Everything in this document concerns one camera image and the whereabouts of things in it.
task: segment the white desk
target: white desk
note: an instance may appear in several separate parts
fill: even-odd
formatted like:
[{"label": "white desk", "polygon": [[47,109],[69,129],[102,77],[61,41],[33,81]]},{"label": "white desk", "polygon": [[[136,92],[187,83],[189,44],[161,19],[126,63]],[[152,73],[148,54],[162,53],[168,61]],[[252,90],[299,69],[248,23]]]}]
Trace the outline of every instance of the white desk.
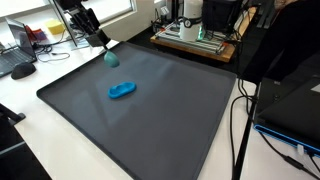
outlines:
[{"label": "white desk", "polygon": [[[307,155],[301,157],[297,149],[289,146],[281,141],[266,136],[269,142],[281,153],[289,155],[304,164],[305,167],[310,167],[319,176],[318,171],[312,164]],[[320,158],[314,157],[315,162],[319,165]],[[275,153],[268,144],[263,140],[260,134],[251,129],[243,168],[241,172],[241,180],[308,180],[314,179],[307,173],[296,169],[285,162],[277,153]]]},{"label": "white desk", "polygon": [[[115,45],[112,41],[108,47]],[[21,80],[10,76],[0,79],[0,102],[27,118],[15,125],[27,145],[53,179],[131,179],[115,162],[82,135],[67,120],[36,96],[36,91],[92,59],[101,49],[85,48],[70,52],[69,59],[60,62],[36,62],[37,71]],[[255,85],[245,82],[249,94]],[[233,99],[239,96],[234,87],[220,127],[199,179],[231,179],[231,145],[229,112]],[[234,142],[236,157],[247,122],[245,100],[235,104]]]}]

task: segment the white cylinder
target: white cylinder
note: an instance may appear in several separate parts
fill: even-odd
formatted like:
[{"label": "white cylinder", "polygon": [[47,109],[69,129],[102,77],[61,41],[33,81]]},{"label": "white cylinder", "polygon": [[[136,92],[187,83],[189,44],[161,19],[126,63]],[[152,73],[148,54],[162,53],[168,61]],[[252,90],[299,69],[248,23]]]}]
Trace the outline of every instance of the white cylinder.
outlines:
[{"label": "white cylinder", "polygon": [[[186,19],[200,18],[202,14],[203,0],[185,0],[183,16]],[[199,36],[202,23],[193,24],[186,27],[184,22],[180,23],[180,39],[184,41],[196,41]]]},{"label": "white cylinder", "polygon": [[184,0],[183,16],[186,18],[199,18],[202,14],[203,0]]}]

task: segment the computer monitor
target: computer monitor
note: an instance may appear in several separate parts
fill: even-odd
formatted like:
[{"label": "computer monitor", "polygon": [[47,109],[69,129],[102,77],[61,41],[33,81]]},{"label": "computer monitor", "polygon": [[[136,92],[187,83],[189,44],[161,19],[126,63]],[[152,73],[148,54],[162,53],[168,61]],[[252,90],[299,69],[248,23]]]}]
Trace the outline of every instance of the computer monitor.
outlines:
[{"label": "computer monitor", "polygon": [[25,53],[32,57],[36,57],[29,40],[25,25],[21,22],[6,17],[6,22],[9,26],[10,31],[14,37],[17,46]]}]

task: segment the dark gray tray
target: dark gray tray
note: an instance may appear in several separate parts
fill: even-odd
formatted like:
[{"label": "dark gray tray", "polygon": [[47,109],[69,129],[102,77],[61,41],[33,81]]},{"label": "dark gray tray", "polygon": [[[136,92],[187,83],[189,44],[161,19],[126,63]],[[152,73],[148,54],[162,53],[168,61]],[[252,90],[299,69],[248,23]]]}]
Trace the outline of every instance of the dark gray tray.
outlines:
[{"label": "dark gray tray", "polygon": [[[103,55],[38,90],[60,113],[135,179],[197,179],[236,75],[121,42],[120,66]],[[111,86],[136,91],[110,99]]]}]

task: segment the window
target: window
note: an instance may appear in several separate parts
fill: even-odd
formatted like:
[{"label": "window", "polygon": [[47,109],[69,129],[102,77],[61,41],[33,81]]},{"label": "window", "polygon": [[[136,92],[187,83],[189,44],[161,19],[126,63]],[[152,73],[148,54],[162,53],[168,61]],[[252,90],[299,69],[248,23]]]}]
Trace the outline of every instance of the window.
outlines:
[{"label": "window", "polygon": [[131,0],[87,0],[82,5],[91,8],[100,22],[133,10]]},{"label": "window", "polygon": [[[0,3],[2,4],[0,17],[4,17],[46,6],[49,4],[49,0],[0,0]],[[82,1],[82,4],[87,9],[93,9],[100,22],[133,10],[131,0],[85,0]]]}]

